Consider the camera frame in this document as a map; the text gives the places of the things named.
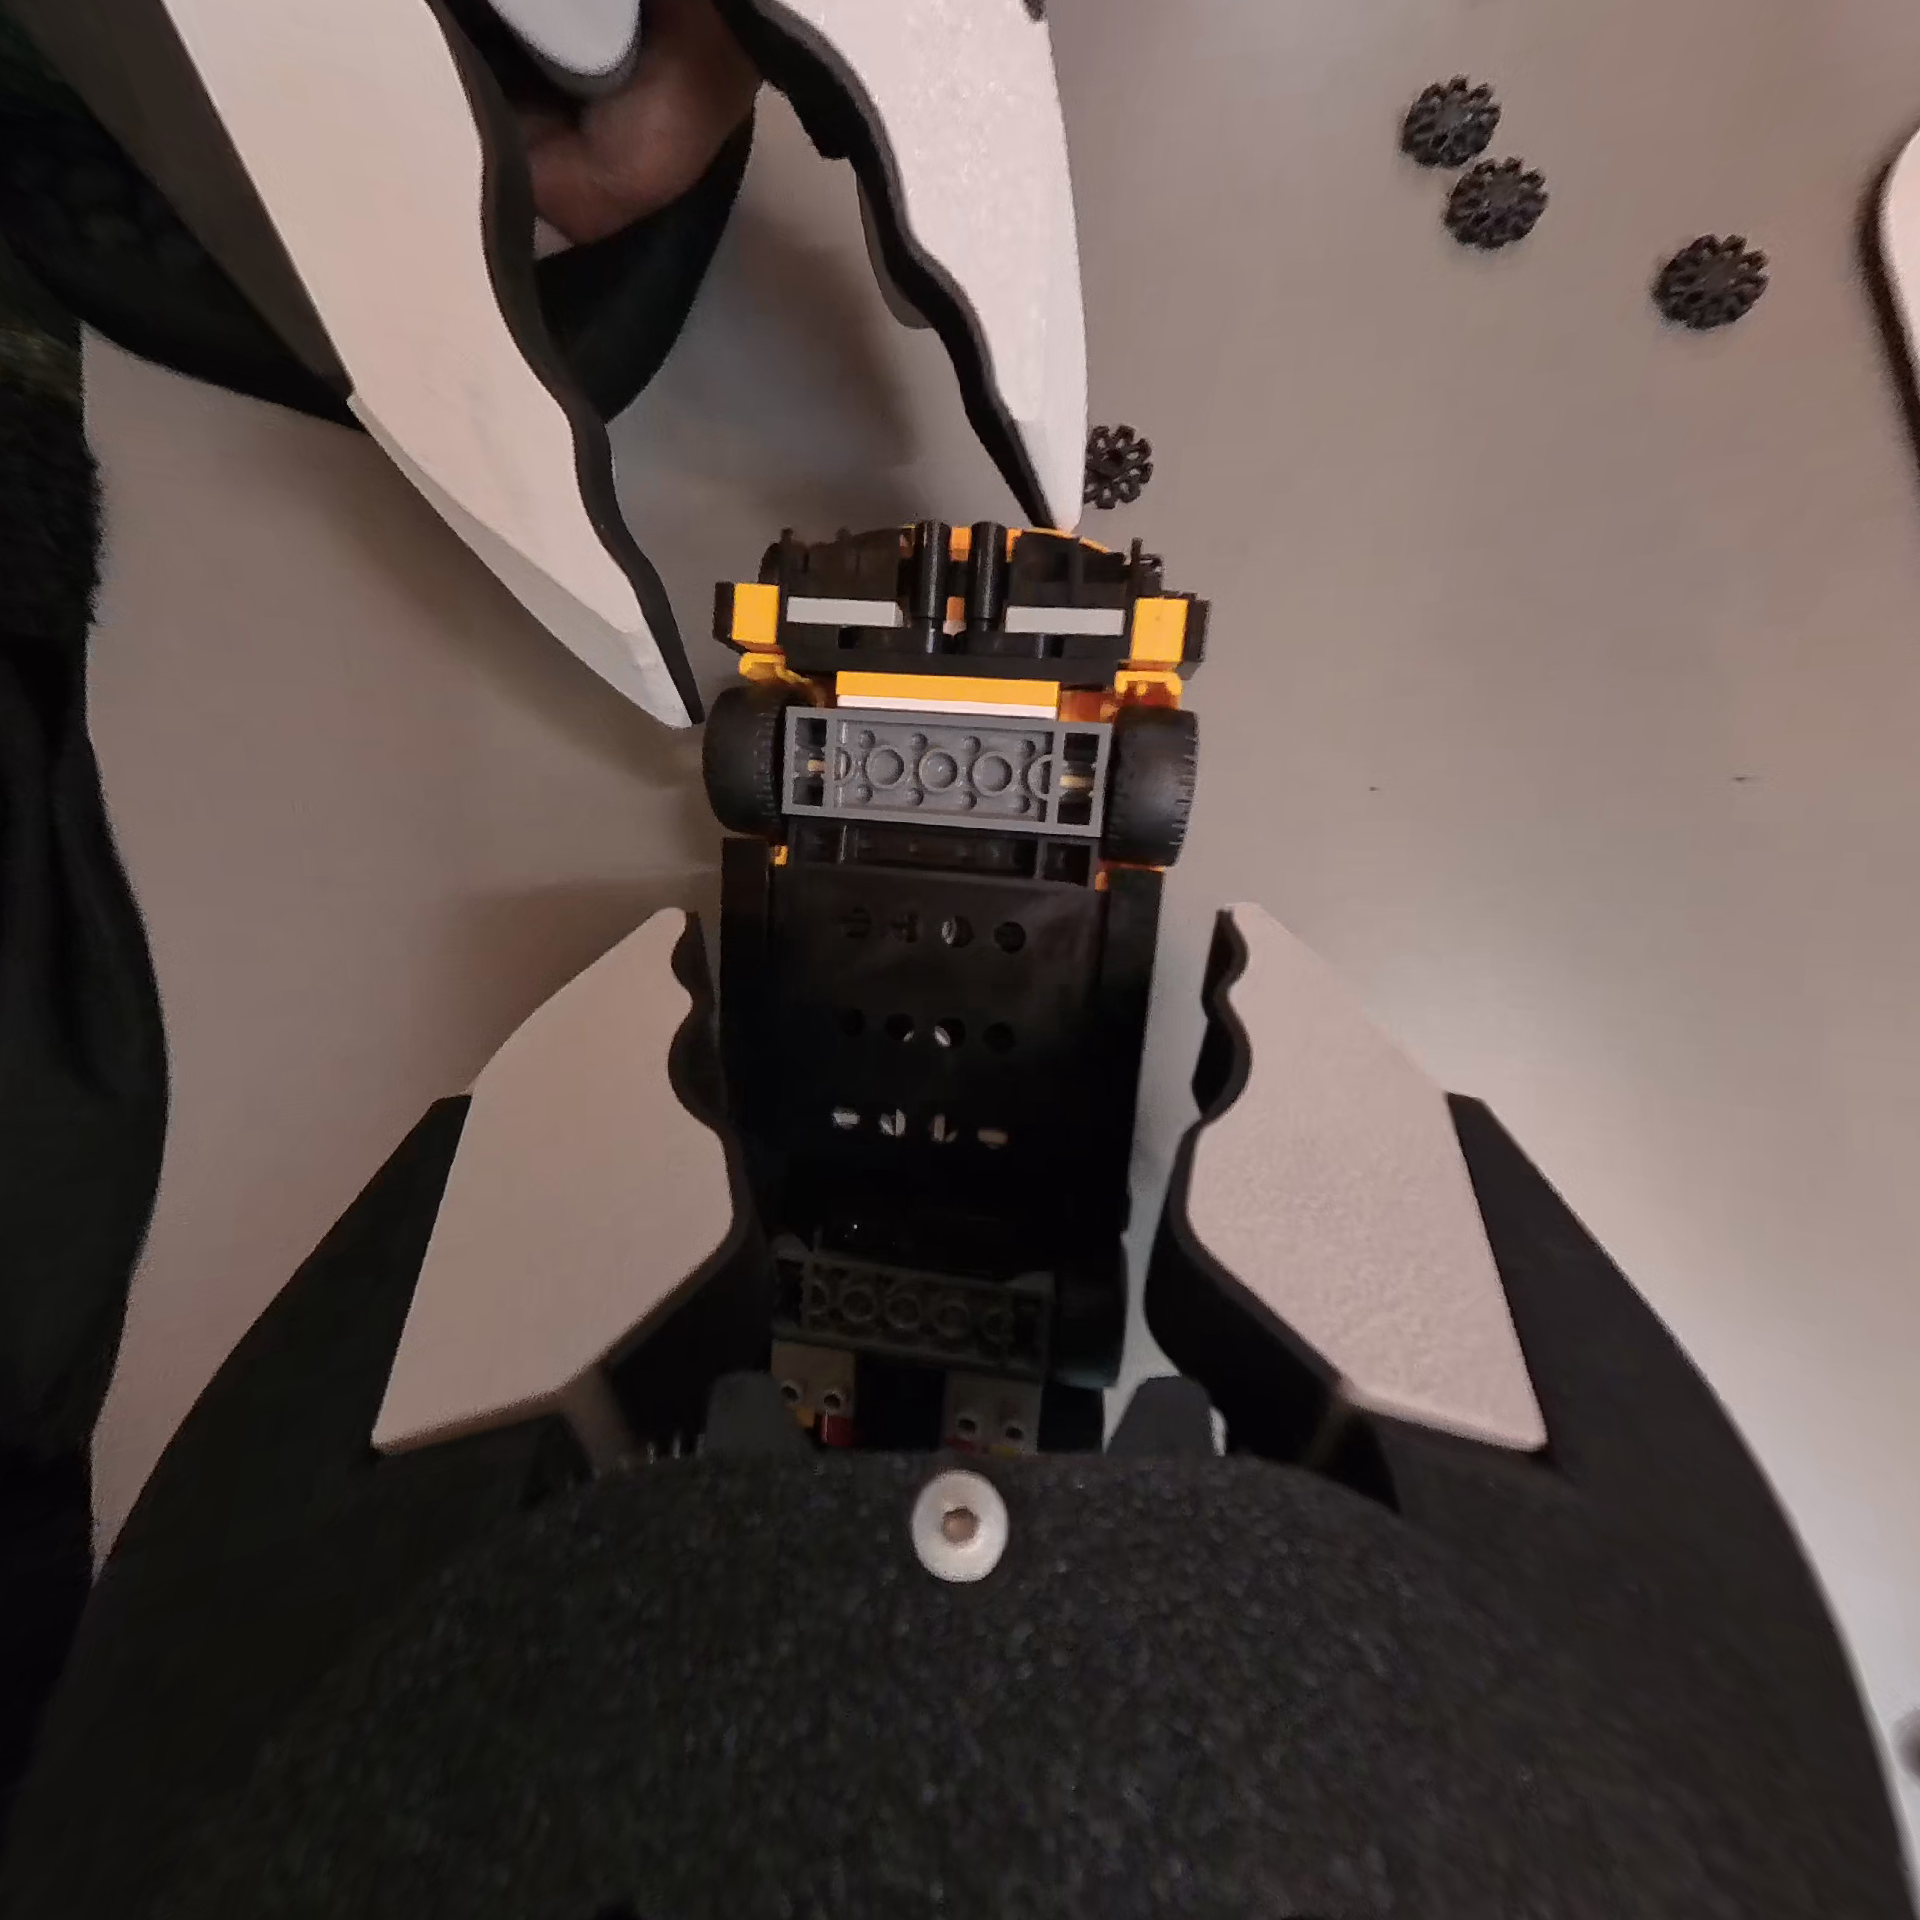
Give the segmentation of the white desk stand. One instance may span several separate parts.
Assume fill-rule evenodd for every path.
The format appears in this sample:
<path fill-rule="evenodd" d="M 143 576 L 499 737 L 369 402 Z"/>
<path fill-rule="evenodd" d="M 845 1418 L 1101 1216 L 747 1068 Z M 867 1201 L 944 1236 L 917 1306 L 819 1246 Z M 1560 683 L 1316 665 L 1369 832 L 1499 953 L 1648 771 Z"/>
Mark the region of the white desk stand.
<path fill-rule="evenodd" d="M 1879 180 L 1873 238 L 1892 340 L 1917 388 L 1917 128 L 1892 153 Z"/>

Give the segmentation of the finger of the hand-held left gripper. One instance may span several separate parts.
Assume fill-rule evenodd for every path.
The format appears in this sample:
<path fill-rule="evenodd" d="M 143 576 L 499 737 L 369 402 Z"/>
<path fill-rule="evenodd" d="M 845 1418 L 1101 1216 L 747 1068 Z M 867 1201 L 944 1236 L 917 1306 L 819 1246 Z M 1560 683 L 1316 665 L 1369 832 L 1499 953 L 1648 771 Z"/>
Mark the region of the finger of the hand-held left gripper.
<path fill-rule="evenodd" d="M 512 114 L 443 9 L 52 3 L 36 46 L 527 613 L 693 726 L 680 621 L 539 310 Z"/>
<path fill-rule="evenodd" d="M 1075 529 L 1089 331 L 1044 4 L 741 3 L 731 30 L 817 150 L 850 163 L 872 251 L 1021 512 Z"/>

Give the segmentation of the yellow lego car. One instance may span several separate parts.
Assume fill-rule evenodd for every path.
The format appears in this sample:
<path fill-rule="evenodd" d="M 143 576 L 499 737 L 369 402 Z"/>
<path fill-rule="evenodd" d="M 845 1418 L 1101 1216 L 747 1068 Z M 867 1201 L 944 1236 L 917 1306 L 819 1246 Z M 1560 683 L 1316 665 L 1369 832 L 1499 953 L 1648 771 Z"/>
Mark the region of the yellow lego car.
<path fill-rule="evenodd" d="M 717 1027 L 823 1449 L 1099 1446 L 1209 605 L 1082 536 L 783 532 L 721 584 Z"/>

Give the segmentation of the person's left hand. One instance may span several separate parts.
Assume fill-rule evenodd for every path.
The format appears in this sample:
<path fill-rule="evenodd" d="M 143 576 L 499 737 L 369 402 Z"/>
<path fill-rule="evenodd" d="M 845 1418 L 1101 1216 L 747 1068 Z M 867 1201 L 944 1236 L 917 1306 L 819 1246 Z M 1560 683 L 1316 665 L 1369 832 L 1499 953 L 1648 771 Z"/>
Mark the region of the person's left hand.
<path fill-rule="evenodd" d="M 519 109 L 535 216 L 568 245 L 680 202 L 752 122 L 762 73 L 713 3 L 640 6 L 625 84 L 578 109 Z"/>

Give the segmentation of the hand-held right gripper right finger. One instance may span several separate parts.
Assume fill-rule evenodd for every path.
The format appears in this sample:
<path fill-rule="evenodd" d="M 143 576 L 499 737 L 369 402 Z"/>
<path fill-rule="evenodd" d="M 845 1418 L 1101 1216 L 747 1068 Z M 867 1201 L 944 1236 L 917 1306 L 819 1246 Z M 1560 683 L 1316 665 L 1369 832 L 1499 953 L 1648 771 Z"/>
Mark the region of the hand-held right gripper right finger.
<path fill-rule="evenodd" d="M 1231 1451 L 1316 1462 L 1385 1418 L 1541 1454 L 1448 1093 L 1253 902 L 1217 914 L 1205 1012 L 1145 1323 Z"/>

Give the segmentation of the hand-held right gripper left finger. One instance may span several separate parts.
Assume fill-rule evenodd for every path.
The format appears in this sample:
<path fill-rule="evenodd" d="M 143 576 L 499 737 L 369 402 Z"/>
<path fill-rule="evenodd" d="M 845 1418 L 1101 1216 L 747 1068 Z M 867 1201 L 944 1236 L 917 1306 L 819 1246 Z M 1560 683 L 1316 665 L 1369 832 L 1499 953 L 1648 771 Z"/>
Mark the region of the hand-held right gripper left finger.
<path fill-rule="evenodd" d="M 472 1081 L 378 1454 L 541 1418 L 562 1420 L 589 1462 L 659 1446 L 616 1366 L 666 1328 L 737 1225 L 723 1137 L 673 1068 L 704 992 L 698 920 L 659 910 Z"/>

